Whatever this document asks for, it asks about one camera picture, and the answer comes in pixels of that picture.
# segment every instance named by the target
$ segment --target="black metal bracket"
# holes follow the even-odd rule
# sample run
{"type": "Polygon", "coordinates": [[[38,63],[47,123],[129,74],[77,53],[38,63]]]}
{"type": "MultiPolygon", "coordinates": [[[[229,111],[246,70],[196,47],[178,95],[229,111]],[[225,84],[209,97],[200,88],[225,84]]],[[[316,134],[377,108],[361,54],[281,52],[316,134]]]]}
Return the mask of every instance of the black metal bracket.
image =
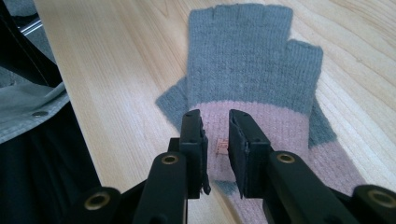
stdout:
{"type": "MultiPolygon", "coordinates": [[[[273,151],[254,119],[230,111],[229,158],[241,198],[263,198],[269,223],[396,223],[396,193],[355,188],[352,197],[326,187],[297,155],[273,151]]],[[[199,110],[183,116],[180,138],[152,163],[148,179],[120,194],[97,188],[83,194],[63,223],[187,223],[188,199],[209,194],[207,138],[199,110]]]]}
{"type": "Polygon", "coordinates": [[[229,157],[241,197],[263,198],[269,223],[396,223],[396,194],[358,186],[352,197],[325,186],[297,155],[273,151],[247,113],[230,111],[229,157]]]}
{"type": "Polygon", "coordinates": [[[207,138],[199,110],[183,116],[180,138],[157,156],[147,180],[120,194],[92,189],[78,199],[63,223],[187,223],[187,200],[210,193],[206,173],[207,138]]]}

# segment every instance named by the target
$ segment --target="black fabric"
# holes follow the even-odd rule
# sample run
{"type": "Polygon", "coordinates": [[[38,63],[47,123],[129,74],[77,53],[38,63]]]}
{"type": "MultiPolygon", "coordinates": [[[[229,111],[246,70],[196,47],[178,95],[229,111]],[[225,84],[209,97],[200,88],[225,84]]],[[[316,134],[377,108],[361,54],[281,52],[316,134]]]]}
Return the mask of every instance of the black fabric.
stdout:
{"type": "Polygon", "coordinates": [[[73,108],[0,145],[0,222],[59,223],[100,186],[73,108]]]}
{"type": "Polygon", "coordinates": [[[0,66],[38,85],[56,87],[62,82],[58,66],[21,34],[2,0],[0,66]]]}

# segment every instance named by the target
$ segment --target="wooden table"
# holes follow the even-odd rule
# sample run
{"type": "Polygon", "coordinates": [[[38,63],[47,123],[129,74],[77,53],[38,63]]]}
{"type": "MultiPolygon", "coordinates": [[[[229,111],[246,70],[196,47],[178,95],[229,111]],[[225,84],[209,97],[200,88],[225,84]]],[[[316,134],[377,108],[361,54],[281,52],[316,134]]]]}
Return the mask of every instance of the wooden table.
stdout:
{"type": "MultiPolygon", "coordinates": [[[[186,73],[188,15],[233,2],[35,0],[103,185],[139,183],[178,137],[154,101],[186,73]]],[[[265,4],[291,7],[291,37],[322,46],[325,115],[363,177],[396,190],[395,3],[265,4]]],[[[237,222],[216,190],[202,198],[190,202],[190,223],[237,222]]]]}

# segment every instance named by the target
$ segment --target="screw hole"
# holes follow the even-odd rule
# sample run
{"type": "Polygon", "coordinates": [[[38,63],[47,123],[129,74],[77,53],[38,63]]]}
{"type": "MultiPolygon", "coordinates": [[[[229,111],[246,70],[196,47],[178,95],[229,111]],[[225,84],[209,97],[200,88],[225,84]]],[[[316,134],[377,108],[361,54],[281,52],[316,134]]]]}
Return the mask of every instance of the screw hole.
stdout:
{"type": "Polygon", "coordinates": [[[396,207],[396,199],[391,195],[388,195],[386,192],[380,191],[378,189],[372,189],[368,191],[368,195],[373,202],[378,203],[381,206],[387,208],[396,207]]]}
{"type": "Polygon", "coordinates": [[[162,162],[163,164],[170,165],[170,164],[173,164],[173,163],[178,162],[178,157],[177,157],[177,156],[174,156],[174,155],[164,156],[164,157],[161,159],[161,162],[162,162]]]}
{"type": "Polygon", "coordinates": [[[285,162],[285,163],[294,163],[295,162],[294,157],[292,157],[291,155],[286,154],[286,153],[281,153],[281,154],[277,155],[276,158],[279,161],[282,161],[282,162],[285,162]]]}
{"type": "Polygon", "coordinates": [[[94,193],[85,201],[84,206],[87,210],[92,211],[106,206],[108,202],[110,202],[110,195],[107,192],[102,191],[94,193]]]}

